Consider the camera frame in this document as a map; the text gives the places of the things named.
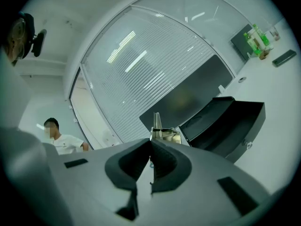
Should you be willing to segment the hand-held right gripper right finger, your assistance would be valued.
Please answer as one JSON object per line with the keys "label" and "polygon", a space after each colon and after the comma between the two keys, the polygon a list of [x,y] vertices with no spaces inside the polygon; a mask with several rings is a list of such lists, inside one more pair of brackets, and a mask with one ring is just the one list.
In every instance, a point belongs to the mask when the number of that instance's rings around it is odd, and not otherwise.
{"label": "hand-held right gripper right finger", "polygon": [[270,194],[253,177],[208,151],[152,140],[154,182],[138,226],[250,226]]}

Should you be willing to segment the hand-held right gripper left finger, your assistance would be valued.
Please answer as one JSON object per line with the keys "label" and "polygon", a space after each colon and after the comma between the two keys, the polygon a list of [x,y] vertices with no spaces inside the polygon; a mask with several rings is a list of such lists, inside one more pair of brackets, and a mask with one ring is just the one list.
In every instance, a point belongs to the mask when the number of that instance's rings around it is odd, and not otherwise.
{"label": "hand-held right gripper left finger", "polygon": [[147,221],[150,200],[139,186],[151,153],[148,139],[60,156],[58,185],[71,221]]}

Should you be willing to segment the black box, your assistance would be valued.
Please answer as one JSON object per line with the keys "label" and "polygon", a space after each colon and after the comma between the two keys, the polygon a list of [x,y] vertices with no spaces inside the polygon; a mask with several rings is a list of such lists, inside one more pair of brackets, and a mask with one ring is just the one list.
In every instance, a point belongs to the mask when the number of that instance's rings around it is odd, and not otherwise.
{"label": "black box", "polygon": [[235,163],[252,147],[265,119],[264,102],[215,97],[179,129],[191,147]]}

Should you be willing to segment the silver stapler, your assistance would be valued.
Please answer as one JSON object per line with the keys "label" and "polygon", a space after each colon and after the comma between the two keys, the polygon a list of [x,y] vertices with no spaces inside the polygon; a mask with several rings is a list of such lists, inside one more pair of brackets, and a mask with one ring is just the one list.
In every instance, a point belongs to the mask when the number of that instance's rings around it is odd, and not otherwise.
{"label": "silver stapler", "polygon": [[154,113],[153,127],[150,130],[150,140],[162,139],[173,143],[182,143],[181,134],[175,128],[163,128],[159,112]]}

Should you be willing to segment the long black desk divider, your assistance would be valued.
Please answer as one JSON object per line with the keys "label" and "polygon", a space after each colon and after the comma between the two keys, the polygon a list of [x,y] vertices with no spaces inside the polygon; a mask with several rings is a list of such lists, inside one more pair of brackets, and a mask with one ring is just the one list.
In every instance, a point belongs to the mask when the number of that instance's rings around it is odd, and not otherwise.
{"label": "long black desk divider", "polygon": [[177,128],[219,95],[219,86],[226,88],[232,80],[233,76],[226,65],[214,55],[139,119],[150,130],[153,127],[153,114],[158,112],[164,128]]}

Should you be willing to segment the green drink bottle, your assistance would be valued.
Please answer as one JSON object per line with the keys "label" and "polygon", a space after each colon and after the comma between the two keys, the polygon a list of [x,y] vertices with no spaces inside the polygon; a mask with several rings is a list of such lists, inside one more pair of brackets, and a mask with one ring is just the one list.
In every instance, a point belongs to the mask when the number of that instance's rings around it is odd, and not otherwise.
{"label": "green drink bottle", "polygon": [[257,46],[256,42],[254,41],[254,39],[248,34],[248,33],[244,33],[244,37],[246,42],[248,43],[248,45],[251,47],[252,51],[254,52],[254,54],[259,57],[261,55],[261,50],[260,48]]}
{"label": "green drink bottle", "polygon": [[267,38],[267,36],[265,35],[265,33],[256,24],[253,24],[253,28],[255,29],[257,34],[259,35],[259,37],[262,40],[263,44],[267,47],[270,44],[270,41]]}

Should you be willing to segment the black smartphone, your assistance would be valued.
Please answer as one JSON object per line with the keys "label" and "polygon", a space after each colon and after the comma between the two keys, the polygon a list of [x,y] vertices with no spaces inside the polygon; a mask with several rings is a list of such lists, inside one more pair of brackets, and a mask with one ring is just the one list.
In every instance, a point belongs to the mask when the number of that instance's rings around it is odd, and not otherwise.
{"label": "black smartphone", "polygon": [[278,58],[274,59],[272,61],[272,64],[275,67],[279,67],[279,66],[286,63],[287,61],[289,61],[290,59],[292,59],[295,56],[296,56],[296,52],[294,50],[290,49],[287,52],[285,52],[284,54],[282,54],[281,56],[279,56]]}

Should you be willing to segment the clear glass cup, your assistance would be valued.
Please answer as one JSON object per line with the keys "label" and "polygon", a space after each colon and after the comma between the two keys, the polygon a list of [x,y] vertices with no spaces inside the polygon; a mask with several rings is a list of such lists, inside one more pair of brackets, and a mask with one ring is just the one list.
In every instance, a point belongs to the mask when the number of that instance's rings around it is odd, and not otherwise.
{"label": "clear glass cup", "polygon": [[279,32],[278,32],[278,30],[276,29],[275,26],[271,26],[271,27],[269,28],[269,33],[270,33],[271,36],[273,37],[274,41],[280,40]]}

